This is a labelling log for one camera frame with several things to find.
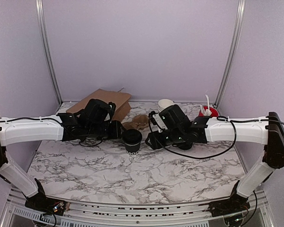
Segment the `white plastic utensil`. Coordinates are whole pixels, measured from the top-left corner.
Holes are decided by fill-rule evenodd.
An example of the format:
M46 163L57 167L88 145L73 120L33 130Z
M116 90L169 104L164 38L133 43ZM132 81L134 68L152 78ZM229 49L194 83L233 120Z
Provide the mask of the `white plastic utensil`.
M209 96L207 94L205 94L206 97L206 105L200 105L200 113L201 116L211 116L212 111L210 110L210 100L209 100Z

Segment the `aluminium frame post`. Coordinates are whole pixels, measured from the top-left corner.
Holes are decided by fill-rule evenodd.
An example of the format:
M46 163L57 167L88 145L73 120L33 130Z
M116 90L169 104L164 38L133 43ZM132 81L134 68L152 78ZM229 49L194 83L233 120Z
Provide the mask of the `aluminium frame post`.
M222 80L219 86L219 90L214 102L215 107L219 107L219 105L222 103L223 95L226 91L227 83L230 78L231 69L233 65L233 61L235 58L236 50L238 48L239 42L240 42L240 36L243 26L243 19L244 19L244 13L246 8L246 1L245 0L239 0L238 1L238 7L237 7L237 13L235 18L235 24L234 24L234 30L233 35L231 39L231 45L230 50L228 53L227 61L225 64L225 68L223 71Z
M39 28L40 28L40 35L41 35L41 39L42 39L46 64L47 64L50 79L51 79L51 82L52 82L52 85L53 85L55 98L57 100L58 105L61 105L62 104L62 96L61 96L60 89L59 89L59 86L58 86L58 81L57 81L57 78L56 78L53 60L52 60L52 56L51 56L50 45L49 45L49 40L48 40L48 35L47 35L47 30L46 30L43 1L42 0L36 0L35 2L36 2L38 24L39 24Z

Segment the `brown cardboard cup carrier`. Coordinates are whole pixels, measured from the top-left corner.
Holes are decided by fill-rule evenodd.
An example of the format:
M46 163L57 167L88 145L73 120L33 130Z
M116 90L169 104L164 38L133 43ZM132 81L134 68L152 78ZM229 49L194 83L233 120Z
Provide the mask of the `brown cardboard cup carrier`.
M135 116L130 122L124 122L122 125L127 129L144 130L149 127L149 118L145 114Z

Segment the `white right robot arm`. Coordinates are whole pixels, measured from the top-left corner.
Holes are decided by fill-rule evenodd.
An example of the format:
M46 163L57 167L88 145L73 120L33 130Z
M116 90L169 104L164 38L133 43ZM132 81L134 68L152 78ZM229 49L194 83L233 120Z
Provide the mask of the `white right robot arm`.
M152 111L149 123L154 125L146 139L153 150L165 149L178 155L177 149L188 150L195 144L230 142L230 147L245 144L247 154L257 154L253 166L234 185L225 208L235 212L253 191L275 170L284 167L284 122L277 113L256 118L234 119L225 116L198 116L190 120L182 111Z

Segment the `aluminium frame post right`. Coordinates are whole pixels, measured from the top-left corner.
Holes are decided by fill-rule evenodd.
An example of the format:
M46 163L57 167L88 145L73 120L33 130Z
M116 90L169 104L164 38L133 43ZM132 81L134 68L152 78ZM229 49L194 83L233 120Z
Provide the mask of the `aluminium frame post right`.
M243 19L244 19L244 13L246 8L246 1L245 0L239 0L238 1L238 7L237 7L237 13L235 18L235 24L234 24L234 30L233 35L231 39L231 45L230 50L228 53L227 61L225 64L225 68L223 71L222 80L219 86L219 90L214 102L215 107L219 107L219 105L222 103L223 95L226 91L227 83L230 78L231 69L233 65L233 61L235 58L236 50L238 48L239 42L240 42L240 36L243 26Z

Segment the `black takeout coffee cup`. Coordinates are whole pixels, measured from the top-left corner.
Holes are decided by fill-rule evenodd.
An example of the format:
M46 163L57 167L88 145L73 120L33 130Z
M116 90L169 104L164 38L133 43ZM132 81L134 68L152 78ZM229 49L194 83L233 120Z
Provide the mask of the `black takeout coffee cup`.
M122 140L125 145L126 152L130 156L134 156L140 150L142 133L136 129L126 130L123 133Z

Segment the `brown paper bag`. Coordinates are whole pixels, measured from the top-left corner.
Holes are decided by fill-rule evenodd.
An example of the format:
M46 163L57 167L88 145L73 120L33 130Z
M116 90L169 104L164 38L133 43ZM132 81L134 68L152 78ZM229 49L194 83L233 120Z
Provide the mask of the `brown paper bag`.
M131 95L129 93L123 93L121 91L106 91L99 88L74 106L67 109L66 112L74 114L79 110L84 109L91 99L98 99L107 104L109 102L114 103L116 105L116 109L112 120L121 122L131 110L131 106L129 104L130 98Z

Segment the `red utensil holder cup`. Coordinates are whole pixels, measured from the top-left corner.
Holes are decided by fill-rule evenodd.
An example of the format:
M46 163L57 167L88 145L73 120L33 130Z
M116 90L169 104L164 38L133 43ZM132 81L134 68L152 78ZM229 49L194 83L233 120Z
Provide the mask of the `red utensil holder cup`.
M204 117L204 116L217 117L217 116L219 116L219 113L213 107L200 105L200 111L199 111L198 116L200 116L200 117Z

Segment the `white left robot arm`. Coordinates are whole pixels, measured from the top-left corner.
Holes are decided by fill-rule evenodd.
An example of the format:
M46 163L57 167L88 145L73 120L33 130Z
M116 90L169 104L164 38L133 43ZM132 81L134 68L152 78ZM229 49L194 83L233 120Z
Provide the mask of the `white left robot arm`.
M20 189L39 210L47 210L50 199L42 191L42 186L7 153L7 146L43 140L115 140L121 138L124 131L119 121L103 119L79 122L78 117L71 113L36 118L0 117L0 175Z

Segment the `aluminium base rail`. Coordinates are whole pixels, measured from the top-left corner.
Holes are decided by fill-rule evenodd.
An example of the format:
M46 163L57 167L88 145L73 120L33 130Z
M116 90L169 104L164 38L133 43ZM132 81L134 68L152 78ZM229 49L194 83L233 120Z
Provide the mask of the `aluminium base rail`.
M249 207L225 214L216 200L174 204L126 205L65 200L52 209L34 210L11 189L0 227L274 227L263 191L251 195Z

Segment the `aluminium frame post left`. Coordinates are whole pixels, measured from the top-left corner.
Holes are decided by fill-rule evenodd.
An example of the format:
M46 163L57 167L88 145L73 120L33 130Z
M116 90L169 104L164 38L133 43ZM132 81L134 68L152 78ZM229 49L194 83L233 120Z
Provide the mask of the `aluminium frame post left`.
M60 89L59 89L59 86L58 86L58 81L57 81L57 78L56 78L53 60L52 60L52 56L51 56L50 45L49 45L49 40L48 40L48 35L47 35L47 30L46 30L43 1L42 0L36 0L35 2L36 2L38 24L39 24L39 28L40 28L40 35L41 35L41 39L42 39L46 64L47 64L50 79L51 79L51 82L52 82L52 85L53 85L55 98L57 100L58 105L61 105L62 104L62 96L61 96Z

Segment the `stack of black paper cups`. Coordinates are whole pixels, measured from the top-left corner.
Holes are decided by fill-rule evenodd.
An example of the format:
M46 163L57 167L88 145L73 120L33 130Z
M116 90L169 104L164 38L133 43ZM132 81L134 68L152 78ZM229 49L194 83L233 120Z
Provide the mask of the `stack of black paper cups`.
M158 101L158 111L161 112L169 106L173 106L175 103L170 99L161 99Z

